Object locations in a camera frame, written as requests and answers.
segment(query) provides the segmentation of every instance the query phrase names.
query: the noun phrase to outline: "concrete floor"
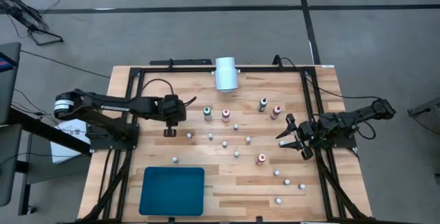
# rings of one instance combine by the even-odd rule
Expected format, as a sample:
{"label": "concrete floor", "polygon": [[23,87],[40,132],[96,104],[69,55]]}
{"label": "concrete floor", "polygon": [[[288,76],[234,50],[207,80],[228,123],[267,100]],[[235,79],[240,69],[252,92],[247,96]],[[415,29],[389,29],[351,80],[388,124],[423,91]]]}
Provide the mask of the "concrete floor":
{"label": "concrete floor", "polygon": [[[56,0],[23,1],[46,9]],[[309,5],[440,3],[308,1]],[[62,0],[56,8],[299,4],[300,0]],[[440,171],[440,139],[408,118],[406,109],[440,96],[440,10],[313,11],[311,19],[321,62],[336,66],[342,93],[381,96],[398,112],[390,121],[373,124],[377,131],[373,141],[357,137],[373,215],[389,221],[438,223],[440,186],[434,173]],[[29,52],[106,75],[114,65],[147,65],[150,60],[168,58],[233,55],[237,63],[262,64],[280,54],[297,64],[312,63],[301,11],[46,14],[45,20],[66,43],[37,47],[29,38],[18,39],[4,15],[0,15],[0,43],[20,41]],[[46,111],[52,110],[54,96],[63,91],[107,91],[108,80],[103,78],[27,54],[21,58],[16,87]],[[14,99],[25,104],[21,96]],[[346,107],[355,109],[368,103],[347,100]],[[21,176],[17,175],[12,201],[0,208],[0,217],[5,223],[72,221],[85,179],[86,175],[77,175],[33,186],[30,202],[39,211],[18,217]]]}

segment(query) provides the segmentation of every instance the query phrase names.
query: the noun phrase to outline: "wooden tabletop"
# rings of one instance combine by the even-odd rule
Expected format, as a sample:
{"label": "wooden tabletop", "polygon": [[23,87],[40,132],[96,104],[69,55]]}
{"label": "wooden tabletop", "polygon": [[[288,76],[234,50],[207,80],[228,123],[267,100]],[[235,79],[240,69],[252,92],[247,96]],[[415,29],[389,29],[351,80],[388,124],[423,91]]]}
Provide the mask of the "wooden tabletop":
{"label": "wooden tabletop", "polygon": [[[129,70],[127,66],[113,68],[107,92],[109,96],[125,95]],[[316,73],[320,87],[340,94],[333,67],[316,66]],[[181,100],[188,101],[194,96],[197,96],[197,100],[187,108],[187,120],[179,123],[177,137],[163,137],[163,122],[139,120],[140,136],[131,161],[122,221],[168,220],[167,216],[139,214],[144,170],[149,166],[194,166],[205,169],[203,215],[177,217],[176,221],[255,221],[256,216],[262,216],[265,221],[326,220],[315,159],[304,161],[298,151],[278,147],[280,140],[291,142],[293,137],[275,139],[287,126],[287,113],[293,113],[298,124],[307,119],[298,73],[241,73],[239,89],[230,93],[217,91],[214,78],[209,73],[148,73],[144,82],[154,78],[169,81]],[[316,113],[313,89],[310,87],[309,90]],[[152,82],[142,95],[163,96],[169,93],[168,85]],[[341,98],[325,92],[321,92],[321,96],[326,112],[345,110]],[[269,104],[264,113],[259,113],[256,109],[263,97],[269,100]],[[281,106],[282,113],[277,120],[271,120],[270,111],[276,105]],[[210,122],[204,120],[204,107],[212,109]],[[230,110],[230,121],[226,124],[221,121],[223,109]],[[110,117],[120,117],[120,113],[104,113]],[[237,131],[233,129],[234,124],[239,125]],[[192,133],[193,138],[188,139],[187,133]],[[214,134],[212,141],[208,139],[209,133]],[[245,140],[247,136],[252,138],[250,144]],[[226,148],[221,145],[223,141],[228,143]],[[240,153],[238,158],[234,157],[235,151]],[[333,151],[342,188],[363,213],[371,215],[357,158],[347,149],[337,148]],[[261,153],[267,155],[267,161],[257,166],[256,157]],[[105,150],[93,154],[78,218],[88,214],[98,200],[106,155]],[[173,157],[179,159],[178,164],[172,162]],[[112,159],[109,161],[107,177]],[[274,176],[275,170],[280,171],[280,176]],[[283,184],[285,179],[290,180],[290,185]],[[298,188],[300,183],[306,185],[304,190]],[[333,213],[337,216],[336,200],[330,185],[329,193]],[[111,216],[116,213],[118,194],[117,189]],[[281,198],[281,204],[275,202],[277,197]]]}

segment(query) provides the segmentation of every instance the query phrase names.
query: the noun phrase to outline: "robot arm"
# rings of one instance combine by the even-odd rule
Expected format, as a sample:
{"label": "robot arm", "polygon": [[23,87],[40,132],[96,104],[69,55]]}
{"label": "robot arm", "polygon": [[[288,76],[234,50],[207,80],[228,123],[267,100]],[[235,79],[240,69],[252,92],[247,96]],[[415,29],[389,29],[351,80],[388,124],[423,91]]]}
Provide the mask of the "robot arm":
{"label": "robot arm", "polygon": [[175,136],[172,126],[186,120],[186,109],[177,95],[160,97],[134,97],[131,99],[104,96],[75,89],[56,96],[54,115],[60,120],[79,119],[108,130],[113,135],[125,135],[127,123],[122,118],[110,118],[98,110],[131,113],[145,120],[166,123],[164,136]]}

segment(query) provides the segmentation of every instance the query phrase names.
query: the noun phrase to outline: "black bracket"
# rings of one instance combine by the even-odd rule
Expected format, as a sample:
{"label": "black bracket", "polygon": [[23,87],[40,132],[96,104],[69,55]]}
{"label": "black bracket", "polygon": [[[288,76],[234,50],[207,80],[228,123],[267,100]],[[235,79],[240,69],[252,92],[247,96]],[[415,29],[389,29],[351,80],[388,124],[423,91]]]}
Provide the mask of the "black bracket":
{"label": "black bracket", "polygon": [[263,217],[262,216],[256,217],[256,224],[263,224]]}
{"label": "black bracket", "polygon": [[272,61],[272,65],[278,65],[278,69],[283,69],[283,61],[281,60],[280,55],[275,55],[274,60]]}

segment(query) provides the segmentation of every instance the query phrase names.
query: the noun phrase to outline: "black stand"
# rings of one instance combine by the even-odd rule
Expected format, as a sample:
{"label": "black stand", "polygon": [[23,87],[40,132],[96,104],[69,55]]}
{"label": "black stand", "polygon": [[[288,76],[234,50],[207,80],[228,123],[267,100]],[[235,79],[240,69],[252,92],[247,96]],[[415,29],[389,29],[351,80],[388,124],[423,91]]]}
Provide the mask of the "black stand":
{"label": "black stand", "polygon": [[[56,37],[56,38],[58,38],[58,39],[53,40],[53,41],[48,41],[48,42],[40,43],[40,42],[37,41],[36,38],[34,38],[34,32],[40,32],[40,33],[42,33],[42,34],[47,34],[47,35],[50,35],[50,36],[54,36],[54,37]],[[27,30],[27,35],[29,35],[29,37],[30,37],[30,38],[36,43],[36,45],[38,45],[38,46],[51,45],[51,44],[53,44],[53,43],[62,43],[62,42],[64,42],[64,40],[63,40],[63,38],[62,38],[61,36],[56,35],[56,34],[53,34],[53,33],[50,33],[50,32],[46,32],[46,31],[40,30],[40,29],[35,28],[35,27],[30,27],[30,28]]]}

